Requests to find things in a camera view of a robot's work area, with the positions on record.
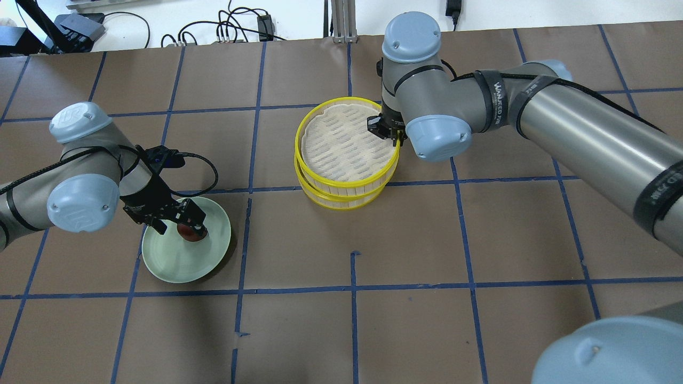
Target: light blue joint cap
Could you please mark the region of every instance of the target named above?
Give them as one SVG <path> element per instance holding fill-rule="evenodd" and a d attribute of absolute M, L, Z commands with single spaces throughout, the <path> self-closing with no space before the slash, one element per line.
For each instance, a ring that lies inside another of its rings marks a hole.
<path fill-rule="evenodd" d="M 387 25 L 382 43 L 384 56 L 397 63 L 419 63 L 438 53 L 441 29 L 428 14 L 407 12 Z"/>
<path fill-rule="evenodd" d="M 683 325 L 649 316 L 606 318 L 551 344 L 532 384 L 683 383 Z"/>
<path fill-rule="evenodd" d="M 112 119 L 94 102 L 77 102 L 55 115 L 50 122 L 50 133 L 57 143 L 65 144 L 111 124 Z"/>
<path fill-rule="evenodd" d="M 472 143 L 472 129 L 463 119 L 448 115 L 426 115 L 411 120 L 406 134 L 417 157 L 444 161 L 463 153 Z"/>
<path fill-rule="evenodd" d="M 569 70 L 567 69 L 567 66 L 564 65 L 564 63 L 562 61 L 550 59 L 550 60 L 527 61 L 525 64 L 528 64 L 528 63 L 543 64 L 546 67 L 553 70 L 553 72 L 555 72 L 557 77 L 559 77 L 560 79 L 565 79 L 566 81 L 574 81 L 574 77 L 572 76 L 572 73 L 569 72 Z"/>
<path fill-rule="evenodd" d="M 95 232 L 106 227 L 116 213 L 119 187 L 100 174 L 83 174 L 60 182 L 47 199 L 47 215 L 69 232 Z"/>

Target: green plate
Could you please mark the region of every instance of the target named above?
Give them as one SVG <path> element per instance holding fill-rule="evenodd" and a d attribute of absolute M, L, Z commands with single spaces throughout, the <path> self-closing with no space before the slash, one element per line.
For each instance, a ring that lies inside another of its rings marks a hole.
<path fill-rule="evenodd" d="M 176 224 L 167 220 L 163 220 L 168 225 L 165 234 L 147 228 L 142 238 L 142 260 L 165 282 L 187 283 L 203 277 L 221 262 L 230 244 L 231 225 L 223 207 L 205 197 L 192 200 L 206 213 L 204 225 L 209 233 L 204 239 L 184 240 Z"/>

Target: robotic arm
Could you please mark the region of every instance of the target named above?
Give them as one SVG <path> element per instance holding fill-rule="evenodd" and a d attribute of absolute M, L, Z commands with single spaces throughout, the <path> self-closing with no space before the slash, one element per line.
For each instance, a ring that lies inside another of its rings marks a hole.
<path fill-rule="evenodd" d="M 571 83 L 557 60 L 476 71 L 449 81 L 434 19 L 394 18 L 378 63 L 382 113 L 368 130 L 418 157 L 443 161 L 473 133 L 511 124 L 569 167 L 645 231 L 683 255 L 683 144 L 594 92 Z"/>
<path fill-rule="evenodd" d="M 443 161 L 473 133 L 511 124 L 683 255 L 683 145 L 594 92 L 571 83 L 559 61 L 477 71 L 449 81 L 441 33 L 409 12 L 387 27 L 378 63 L 382 113 L 368 130 L 418 157 Z M 546 349 L 532 383 L 683 382 L 683 302 L 585 325 Z"/>
<path fill-rule="evenodd" d="M 50 132 L 64 145 L 60 162 L 0 185 L 0 251 L 53 225 L 71 232 L 99 230 L 112 220 L 119 198 L 138 224 L 163 234 L 165 219 L 181 224 L 178 231 L 188 241 L 206 236 L 205 213 L 190 199 L 175 201 L 159 176 L 164 167 L 183 166 L 187 154 L 134 148 L 92 102 L 61 110 Z"/>

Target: blue tape grid line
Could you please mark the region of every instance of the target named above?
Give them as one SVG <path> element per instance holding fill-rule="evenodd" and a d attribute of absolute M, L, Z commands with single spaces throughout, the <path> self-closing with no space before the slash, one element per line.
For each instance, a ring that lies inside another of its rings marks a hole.
<path fill-rule="evenodd" d="M 517 49 L 519 49 L 519 55 L 522 57 L 522 63 L 527 62 L 527 56 L 524 54 L 524 48 L 522 47 L 522 40 L 519 38 L 519 33 L 517 32 L 517 28 L 514 28 L 512 30 L 512 33 L 514 33 L 514 39 L 517 41 Z"/>
<path fill-rule="evenodd" d="M 33 278 L 36 276 L 36 270 L 38 270 L 38 263 L 40 262 L 40 256 L 42 255 L 43 249 L 45 248 L 45 241 L 50 230 L 45 230 L 43 233 L 42 240 L 40 241 L 40 246 L 38 247 L 38 252 L 36 253 L 36 259 L 33 261 L 33 267 L 31 268 L 31 274 L 29 275 L 29 280 L 26 283 L 26 288 L 24 289 L 24 294 L 21 298 L 21 303 L 19 304 L 19 309 L 16 311 L 16 318 L 14 318 L 14 324 L 12 325 L 12 331 L 10 332 L 10 337 L 7 340 L 7 346 L 5 346 L 5 352 L 2 356 L 2 361 L 0 361 L 0 377 L 5 370 L 5 365 L 7 359 L 10 356 L 10 349 L 12 349 L 12 343 L 14 342 L 14 336 L 16 336 L 16 330 L 19 328 L 19 322 L 21 321 L 21 315 L 24 312 L 24 306 L 26 305 L 26 300 L 29 296 L 29 291 L 31 290 L 31 285 L 33 284 Z"/>
<path fill-rule="evenodd" d="M 616 277 L 607 279 L 575 279 L 575 280 L 533 280 L 521 282 L 475 282 L 475 288 L 515 288 L 515 287 L 547 287 L 547 286 L 580 286 L 583 284 L 650 284 L 650 283 L 683 283 L 683 276 L 662 277 Z M 252 289 L 222 289 L 222 290 L 181 290 L 160 292 L 134 292 L 133 297 L 193 297 L 193 296 L 236 296 L 241 294 L 295 294 L 321 292 L 350 292 L 352 290 L 422 290 L 422 289 L 469 289 L 468 282 L 439 283 L 439 284 L 377 284 L 360 286 L 317 286 L 298 288 L 252 288 Z M 48 293 L 28 294 L 26 300 L 41 299 L 108 299 L 128 297 L 128 292 L 93 292 L 93 293 Z M 0 300 L 22 300 L 23 294 L 5 294 Z"/>
<path fill-rule="evenodd" d="M 608 50 L 610 50 L 610 55 L 612 57 L 612 60 L 614 61 L 614 65 L 617 68 L 617 71 L 619 72 L 619 66 L 617 65 L 616 59 L 614 58 L 614 55 L 611 52 L 611 49 L 609 48 L 609 43 L 607 42 L 607 37 L 605 37 L 604 32 L 602 30 L 602 26 L 600 26 L 600 31 L 602 33 L 602 37 L 604 38 L 605 44 L 607 44 Z M 517 33 L 517 30 L 514 30 L 514 35 L 515 35 L 515 40 L 517 40 L 517 48 L 519 48 L 519 54 L 522 57 L 522 61 L 526 61 L 527 57 L 524 53 L 524 47 L 522 46 L 522 41 L 519 38 L 519 34 Z M 624 84 L 624 90 L 628 92 L 628 88 L 626 87 L 626 83 L 623 82 L 622 78 L 622 83 Z M 633 111 L 635 111 L 635 105 L 633 104 L 633 100 L 631 100 L 630 95 L 628 95 L 629 100 L 631 101 L 631 105 L 633 106 Z M 558 162 L 553 159 L 553 167 L 555 168 L 555 180 L 557 180 L 557 183 L 559 184 L 559 190 L 560 194 L 562 194 L 562 201 L 564 202 L 564 208 L 567 212 L 567 218 L 569 220 L 569 225 L 572 230 L 572 235 L 574 237 L 574 245 L 576 246 L 576 252 L 579 255 L 579 263 L 581 264 L 581 270 L 583 272 L 583 278 L 586 284 L 586 288 L 588 290 L 588 297 L 590 298 L 591 301 L 591 306 L 593 307 L 593 315 L 595 316 L 596 319 L 600 319 L 600 310 L 598 308 L 598 302 L 595 297 L 595 292 L 593 291 L 593 284 L 591 283 L 591 277 L 588 272 L 588 266 L 584 262 L 583 258 L 583 248 L 581 247 L 581 240 L 579 239 L 579 232 L 576 230 L 576 223 L 574 222 L 574 215 L 572 214 L 572 207 L 569 204 L 569 197 L 567 196 L 567 191 L 564 187 L 564 179 L 562 177 L 562 172 L 560 171 L 559 164 Z"/>
<path fill-rule="evenodd" d="M 630 90 L 628 89 L 628 86 L 626 85 L 625 79 L 623 77 L 623 74 L 621 73 L 621 70 L 619 69 L 619 66 L 617 64 L 616 58 L 613 54 L 613 51 L 611 50 L 611 47 L 609 45 L 609 41 L 607 40 L 607 36 L 604 33 L 604 29 L 602 28 L 602 25 L 599 26 L 600 31 L 603 37 L 603 40 L 608 48 L 608 51 L 610 53 L 611 59 L 613 60 L 613 63 L 615 65 L 615 69 L 619 75 L 619 78 L 622 82 L 622 85 L 624 86 L 624 90 L 615 90 L 615 91 L 602 91 L 599 92 L 601 94 L 626 94 L 629 102 L 632 105 L 632 108 L 634 111 L 636 111 L 635 104 L 632 100 L 632 97 L 630 93 L 646 93 L 646 92 L 681 92 L 683 91 L 683 87 L 681 88 L 654 88 L 654 89 L 644 89 L 644 90 Z M 526 61 L 526 57 L 522 48 L 522 44 L 518 35 L 518 32 L 516 29 L 513 30 L 515 39 L 518 45 L 518 48 L 520 50 L 520 55 L 522 57 L 523 61 Z M 215 193 L 233 193 L 233 192 L 248 192 L 248 193 L 254 193 L 254 192 L 265 192 L 265 191 L 291 191 L 291 190 L 299 190 L 301 189 L 298 186 L 295 187 L 270 187 L 270 188 L 253 188 L 253 167 L 254 167 L 254 161 L 255 161 L 255 149 L 256 149 L 256 141 L 257 141 L 257 125 L 258 125 L 258 116 L 259 112 L 261 109 L 293 109 L 293 108 L 312 108 L 315 107 L 317 104 L 308 104 L 308 105 L 277 105 L 277 106 L 260 106 L 260 96 L 262 92 L 262 81 L 263 81 L 263 71 L 264 71 L 264 60 L 265 60 L 265 53 L 266 53 L 266 44 L 264 44 L 263 51 L 262 51 L 262 58 L 261 58 L 261 66 L 260 66 L 260 75 L 259 75 L 259 85 L 258 85 L 258 94 L 257 94 L 257 105 L 256 107 L 238 107 L 238 108 L 218 108 L 218 109 L 194 109 L 194 110 L 181 110 L 181 111 L 173 111 L 173 104 L 176 96 L 176 92 L 178 89 L 178 81 L 180 80 L 180 72 L 182 69 L 182 62 L 184 59 L 184 48 L 182 48 L 181 53 L 180 53 L 180 60 L 178 64 L 178 71 L 176 73 L 176 79 L 174 82 L 173 86 L 173 93 L 171 95 L 171 102 L 169 104 L 169 108 L 167 111 L 152 111 L 152 112 L 141 112 L 141 113 L 119 113 L 119 114 L 113 114 L 111 115 L 112 117 L 124 117 L 124 116 L 143 116 L 143 115 L 166 115 L 167 119 L 165 122 L 165 127 L 163 131 L 163 137 L 162 137 L 162 143 L 165 142 L 166 136 L 167 136 L 167 130 L 169 126 L 169 120 L 171 115 L 173 114 L 182 114 L 182 113 L 210 113 L 210 112 L 221 112 L 221 111 L 255 111 L 255 123 L 254 123 L 254 133 L 253 133 L 253 143 L 252 143 L 252 153 L 251 153 L 251 165 L 250 165 L 250 172 L 249 172 L 249 188 L 248 189 L 235 189 L 235 190 L 230 190 L 230 191 L 216 191 Z M 94 93 L 96 91 L 97 84 L 99 82 L 100 75 L 102 73 L 102 69 L 104 67 L 104 61 L 106 59 L 107 53 L 103 53 L 102 55 L 102 61 L 100 63 L 100 67 L 98 69 L 95 82 L 93 84 L 93 88 L 91 91 L 91 94 L 89 96 L 89 100 L 92 100 L 94 97 Z M 12 103 L 12 100 L 14 99 L 17 89 L 20 85 L 20 82 L 23 78 L 23 75 L 28 67 L 30 57 L 26 58 L 26 61 L 23 65 L 23 68 L 20 72 L 19 78 L 16 82 L 16 85 L 14 86 L 14 89 L 12 91 L 12 94 L 10 95 L 10 99 L 8 100 L 8 104 L 5 107 L 5 110 L 3 112 L 2 117 L 0 118 L 0 124 L 2 122 L 37 122 L 37 121 L 49 121 L 51 118 L 22 118 L 22 119 L 6 119 L 6 115 L 9 111 L 10 105 Z M 348 95 L 352 95 L 352 82 L 351 82 L 351 45 L 347 45 L 347 81 L 348 81 Z M 451 184 L 454 183 L 456 186 L 456 197 L 458 201 L 458 214 L 460 217 L 460 223 L 461 223 L 461 231 L 462 231 L 462 236 L 463 236 L 463 243 L 464 243 L 464 248 L 465 248 L 465 258 L 466 258 L 466 263 L 467 263 L 467 269 L 468 269 L 468 280 L 469 282 L 467 283 L 446 283 L 446 284 L 391 284 L 391 285 L 368 285 L 368 286 L 358 286 L 356 285 L 355 282 L 355 257 L 359 253 L 352 253 L 351 254 L 351 274 L 352 274 L 352 283 L 350 286 L 325 286 L 325 287 L 308 287 L 308 288 L 282 288 L 282 289 L 250 289 L 250 290 L 245 290 L 244 289 L 244 279 L 245 279 L 245 271 L 246 271 L 246 258 L 247 258 L 247 245 L 248 245 L 248 233 L 249 233 L 249 217 L 251 215 L 251 198 L 248 201 L 248 206 L 247 206 L 247 218 L 245 220 L 245 238 L 244 238 L 244 245 L 243 245 L 243 253 L 242 253 L 242 265 L 240 268 L 240 285 L 238 290 L 204 290 L 204 291 L 188 291 L 188 292 L 135 292 L 135 283 L 137 280 L 137 273 L 139 270 L 139 263 L 140 259 L 137 258 L 135 262 L 135 267 L 133 271 L 133 276 L 131 278 L 131 283 L 130 283 L 130 290 L 129 292 L 101 292 L 101 293 L 75 293 L 75 294 L 29 294 L 29 289 L 33 281 L 33 277 L 35 275 L 36 269 L 38 267 L 38 263 L 40 261 L 40 255 L 42 254 L 42 250 L 44 248 L 44 244 L 46 241 L 46 237 L 48 235 L 48 231 L 44 233 L 42 242 L 40 244 L 40 248 L 38 250 L 38 254 L 36 256 L 36 260 L 34 262 L 33 268 L 31 270 L 31 275 L 29 276 L 29 281 L 27 282 L 27 287 L 25 289 L 24 294 L 22 295 L 1 295 L 0 300 L 8 300 L 8 299 L 19 299 L 21 300 L 21 304 L 14 322 L 14 326 L 12 328 L 12 332 L 10 334 L 10 338 L 8 340 L 8 345 L 5 348 L 5 353 L 3 355 L 3 360 L 0 364 L 0 376 L 2 375 L 3 369 L 5 367 L 7 358 L 9 356 L 10 348 L 12 345 L 12 341 L 14 339 L 14 336 L 16 335 L 16 330 L 18 328 L 18 324 L 21 318 L 21 314 L 23 312 L 23 308 L 25 306 L 25 303 L 27 300 L 30 299 L 79 299 L 79 298 L 114 298 L 114 297 L 127 297 L 128 300 L 126 301 L 126 310 L 124 312 L 124 320 L 122 323 L 122 329 L 120 333 L 120 339 L 119 339 L 119 344 L 117 346 L 117 352 L 116 352 L 116 357 L 115 357 L 115 363 L 114 363 L 114 368 L 112 372 L 112 378 L 111 382 L 114 383 L 116 380 L 116 374 L 117 374 L 117 367 L 118 363 L 120 360 L 120 354 L 122 351 L 122 346 L 123 346 L 123 341 L 124 341 L 124 336 L 126 332 L 126 325 L 127 325 L 127 320 L 128 320 L 128 315 L 130 314 L 130 306 L 132 303 L 132 299 L 134 297 L 179 297 L 179 296 L 209 296 L 209 295 L 238 295 L 238 308 L 237 308 L 237 317 L 236 317 L 236 331 L 239 331 L 240 328 L 240 323 L 241 323 L 241 308 L 242 308 L 242 298 L 243 295 L 245 294 L 292 294 L 292 293 L 305 293 L 305 292 L 339 292 L 339 291 L 351 291 L 352 293 L 352 324 L 353 324 L 353 370 L 354 370 L 354 383 L 358 383 L 358 350 L 357 350 L 357 307 L 356 307 L 356 293 L 361 290 L 412 290 L 412 289 L 464 289 L 468 288 L 471 291 L 471 300 L 472 300 L 472 306 L 473 306 L 473 316 L 474 316 L 474 321 L 475 321 L 475 331 L 477 334 L 477 347 L 479 349 L 479 360 L 480 364 L 482 366 L 482 376 L 484 378 L 484 382 L 488 382 L 488 377 L 486 374 L 486 363 L 484 359 L 484 349 L 483 349 L 483 344 L 482 344 L 482 338 L 481 338 L 481 330 L 480 330 L 480 325 L 479 325 L 479 315 L 478 315 L 478 309 L 477 309 L 477 303 L 476 303 L 476 294 L 475 294 L 475 289 L 476 288 L 497 288 L 497 287 L 523 287 L 523 286 L 567 286 L 567 285 L 581 285 L 585 284 L 587 285 L 589 289 L 589 295 L 591 297 L 591 304 L 593 305 L 594 312 L 596 313 L 596 318 L 599 318 L 599 312 L 597 308 L 597 304 L 595 301 L 595 297 L 593 294 L 593 289 L 592 285 L 593 284 L 638 284 L 638 283 L 654 283 L 654 282 L 683 282 L 683 277 L 644 277 L 644 278 L 617 278 L 617 279 L 591 279 L 588 270 L 583 264 L 583 252 L 581 249 L 581 244 L 578 238 L 578 234 L 576 232 L 576 225 L 573 221 L 572 213 L 570 210 L 569 206 L 569 201 L 568 198 L 566 197 L 566 191 L 564 190 L 563 187 L 563 180 L 576 180 L 578 179 L 576 176 L 562 176 L 561 172 L 559 171 L 559 167 L 557 165 L 556 161 L 553 161 L 555 170 L 556 170 L 556 176 L 539 176 L 539 177 L 529 177 L 529 178 L 490 178 L 490 179 L 467 179 L 467 180 L 459 180 L 457 177 L 457 171 L 455 168 L 455 164 L 451 160 L 451 167 L 454 173 L 454 180 L 431 180 L 431 181 L 416 181 L 416 182 L 390 182 L 388 185 L 389 186 L 410 186 L 410 185 L 432 185 L 432 184 Z M 472 271 L 472 266 L 471 266 L 471 258 L 469 255 L 469 244 L 467 242 L 467 235 L 466 235 L 466 226 L 464 222 L 464 214 L 462 212 L 462 199 L 460 197 L 460 184 L 466 184 L 466 183 L 478 183 L 478 182 L 523 182 L 523 181 L 538 181 L 538 180 L 557 180 L 558 183 L 560 184 L 561 192 L 563 195 L 563 199 L 566 204 L 567 212 L 568 212 L 568 218 L 570 220 L 570 225 L 572 226 L 572 233 L 574 235 L 574 239 L 576 242 L 577 246 L 577 251 L 579 252 L 579 258 L 581 259 L 582 262 L 582 268 L 584 270 L 584 276 L 585 279 L 581 280 L 552 280 L 552 281 L 534 281 L 534 282 L 480 282 L 476 283 L 474 282 L 474 277 L 473 277 L 473 271 Z M 233 350 L 233 355 L 232 355 L 232 368 L 231 368 L 231 379 L 232 382 L 234 383 L 235 378 L 236 378 L 236 362 L 237 362 L 237 356 L 238 356 L 238 350 L 235 348 Z"/>
<path fill-rule="evenodd" d="M 268 43 L 263 43 L 263 48 L 261 50 L 261 62 L 258 74 L 258 85 L 256 93 L 256 108 L 254 113 L 254 131 L 251 138 L 251 160 L 249 162 L 249 188 L 246 192 L 249 195 L 253 194 L 253 180 L 254 180 L 254 167 L 256 163 L 256 145 L 258 143 L 258 122 L 261 114 L 261 95 L 263 92 L 263 73 L 266 67 L 266 49 L 268 48 Z M 245 237 L 242 243 L 242 262 L 240 263 L 240 283 L 238 286 L 237 294 L 237 308 L 235 310 L 235 332 L 241 332 L 242 328 L 242 304 L 244 303 L 244 291 L 245 291 L 245 276 L 247 274 L 247 252 L 249 249 L 249 226 L 251 222 L 251 205 L 253 200 L 251 197 L 247 200 L 247 213 L 245 215 Z M 238 349 L 235 348 L 232 351 L 232 361 L 230 366 L 230 382 L 235 383 L 237 377 L 237 364 L 238 364 Z"/>
<path fill-rule="evenodd" d="M 351 252 L 351 338 L 353 345 L 353 384 L 359 384 L 358 373 L 358 305 L 357 305 L 357 284 L 356 284 L 356 257 L 360 256 L 358 251 Z"/>
<path fill-rule="evenodd" d="M 100 61 L 100 67 L 97 69 L 97 74 L 95 75 L 95 82 L 92 85 L 92 91 L 90 91 L 90 97 L 87 98 L 88 101 L 92 101 L 95 97 L 95 89 L 97 89 L 97 84 L 100 82 L 100 75 L 102 75 L 102 68 L 104 68 L 104 61 L 107 59 L 107 52 L 102 52 L 102 61 Z"/>
<path fill-rule="evenodd" d="M 581 247 L 581 240 L 579 239 L 579 232 L 576 230 L 576 222 L 574 221 L 574 215 L 572 214 L 572 207 L 569 204 L 569 197 L 567 196 L 567 190 L 564 187 L 564 181 L 562 180 L 562 172 L 560 171 L 559 164 L 557 160 L 553 159 L 553 166 L 555 167 L 555 173 L 557 174 L 557 183 L 559 184 L 559 190 L 562 194 L 562 201 L 564 202 L 564 208 L 567 211 L 567 218 L 569 219 L 569 226 L 572 229 L 572 235 L 574 237 L 574 244 L 576 245 L 576 252 L 579 254 L 579 262 L 581 263 L 581 270 L 583 272 L 583 278 L 586 281 L 586 288 L 588 289 L 588 297 L 591 301 L 591 306 L 593 307 L 593 315 L 596 320 L 600 319 L 600 309 L 598 308 L 598 302 L 596 300 L 595 292 L 593 291 L 593 284 L 591 283 L 591 276 L 588 273 L 588 266 L 585 263 L 583 257 L 583 248 Z"/>
<path fill-rule="evenodd" d="M 164 133 L 161 135 L 161 145 L 166 144 L 166 135 L 169 132 L 169 123 L 171 122 L 171 115 L 173 114 L 173 104 L 176 102 L 176 92 L 178 91 L 178 82 L 180 82 L 180 72 L 182 71 L 182 61 L 185 58 L 185 47 L 180 49 L 180 59 L 178 60 L 178 71 L 176 72 L 176 80 L 173 82 L 173 92 L 171 93 L 171 101 L 169 102 L 168 111 L 166 111 L 166 122 L 164 123 Z"/>
<path fill-rule="evenodd" d="M 578 176 L 562 176 L 562 180 L 578 180 Z M 534 176 L 534 177 L 519 177 L 519 178 L 473 178 L 462 179 L 458 182 L 460 184 L 468 183 L 483 183 L 483 182 L 529 182 L 529 181 L 548 181 L 557 180 L 556 176 Z M 406 187 L 413 185 L 451 185 L 453 180 L 424 180 L 424 181 L 393 181 L 388 182 L 387 187 Z M 261 188 L 235 188 L 235 189 L 213 189 L 207 192 L 207 195 L 219 195 L 222 193 L 260 193 L 260 192 L 278 192 L 278 191 L 300 191 L 300 185 L 292 185 L 288 187 L 261 187 Z M 196 193 L 199 190 L 180 191 L 181 193 Z"/>
<path fill-rule="evenodd" d="M 619 68 L 619 64 L 617 63 L 617 57 L 614 56 L 614 51 L 612 51 L 612 46 L 609 44 L 609 40 L 607 40 L 607 34 L 604 32 L 604 28 L 602 27 L 602 24 L 598 25 L 598 28 L 600 30 L 600 35 L 602 36 L 602 41 L 604 41 L 604 45 L 607 47 L 607 52 L 609 53 L 609 57 L 612 59 L 612 64 L 614 64 L 614 69 L 617 70 L 617 74 L 619 75 L 619 80 L 622 82 L 622 86 L 624 87 L 624 93 L 626 94 L 626 97 L 628 98 L 628 103 L 631 105 L 631 110 L 636 115 L 639 115 L 638 108 L 636 107 L 636 103 L 633 101 L 633 97 L 631 96 L 631 92 L 628 89 L 628 86 L 626 85 L 626 80 L 624 78 L 624 75 L 622 74 L 622 70 L 621 70 L 621 68 Z"/>
<path fill-rule="evenodd" d="M 119 342 L 116 345 L 116 355 L 114 356 L 114 367 L 111 370 L 110 383 L 116 383 L 116 376 L 119 372 L 119 362 L 121 361 L 121 352 L 124 348 L 124 338 L 126 337 L 126 328 L 128 326 L 128 316 L 130 315 L 130 306 L 133 304 L 133 297 L 135 296 L 135 283 L 137 282 L 137 273 L 140 269 L 140 257 L 135 259 L 135 266 L 133 267 L 133 277 L 130 279 L 130 288 L 128 289 L 128 299 L 126 300 L 126 310 L 124 311 L 124 318 L 121 324 L 121 332 L 119 333 Z"/>
<path fill-rule="evenodd" d="M 29 60 L 31 59 L 31 56 L 26 56 L 26 61 L 24 61 L 24 66 L 21 68 L 21 72 L 19 72 L 19 78 L 16 80 L 16 84 L 14 84 L 14 89 L 12 90 L 12 93 L 10 94 L 10 99 L 7 100 L 7 105 L 5 106 L 5 111 L 2 113 L 2 117 L 0 117 L 0 124 L 5 121 L 5 118 L 7 117 L 7 112 L 10 110 L 10 105 L 12 105 L 12 101 L 14 100 L 14 96 L 16 95 L 16 91 L 19 89 L 19 84 L 21 84 L 21 79 L 23 79 L 24 74 L 26 73 L 26 67 L 29 66 Z"/>
<path fill-rule="evenodd" d="M 467 238 L 467 225 L 465 223 L 465 214 L 462 208 L 462 194 L 460 192 L 460 179 L 458 178 L 458 170 L 456 163 L 451 157 L 451 171 L 453 172 L 453 182 L 456 187 L 456 203 L 458 205 L 458 220 L 460 222 L 460 233 L 462 235 L 462 246 L 464 247 L 465 264 L 467 265 L 467 282 L 470 290 L 470 300 L 472 304 L 472 315 L 474 318 L 474 330 L 477 336 L 477 350 L 479 351 L 479 366 L 482 370 L 482 381 L 488 384 L 488 373 L 486 370 L 486 357 L 484 355 L 484 341 L 482 340 L 482 326 L 479 322 L 479 307 L 477 306 L 477 284 L 474 279 L 474 271 L 472 269 L 472 259 L 470 256 L 469 241 Z"/>

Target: white floor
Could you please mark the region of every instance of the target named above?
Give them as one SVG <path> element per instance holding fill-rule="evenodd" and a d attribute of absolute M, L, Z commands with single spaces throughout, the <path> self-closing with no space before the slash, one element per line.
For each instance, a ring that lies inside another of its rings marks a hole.
<path fill-rule="evenodd" d="M 68 0 L 39 0 L 41 8 L 52 19 L 70 13 Z M 590 25 L 633 23 L 640 21 L 683 20 L 683 0 L 463 0 L 458 30 L 549 27 L 556 25 Z M 232 7 L 264 8 L 273 15 L 276 34 L 286 39 L 322 37 L 323 0 L 233 0 Z M 357 0 L 359 35 L 380 35 L 397 14 L 419 10 L 434 17 L 443 31 L 453 29 L 444 16 L 446 0 Z M 218 19 L 218 11 L 227 9 L 227 0 L 137 0 L 91 8 L 86 12 L 134 12 L 146 18 L 152 28 L 150 46 L 160 46 L 165 33 L 176 35 L 184 25 L 197 20 Z M 0 18 L 9 17 L 23 25 L 14 0 L 0 1 Z M 252 14 L 237 16 L 242 26 L 256 29 Z M 29 28 L 40 38 L 44 33 L 26 16 Z M 94 51 L 135 49 L 145 45 L 147 29 L 138 18 L 128 15 L 110 16 L 105 21 L 106 34 Z M 194 25 L 187 29 L 200 44 L 216 41 L 215 25 Z M 247 34 L 257 40 L 255 34 Z"/>

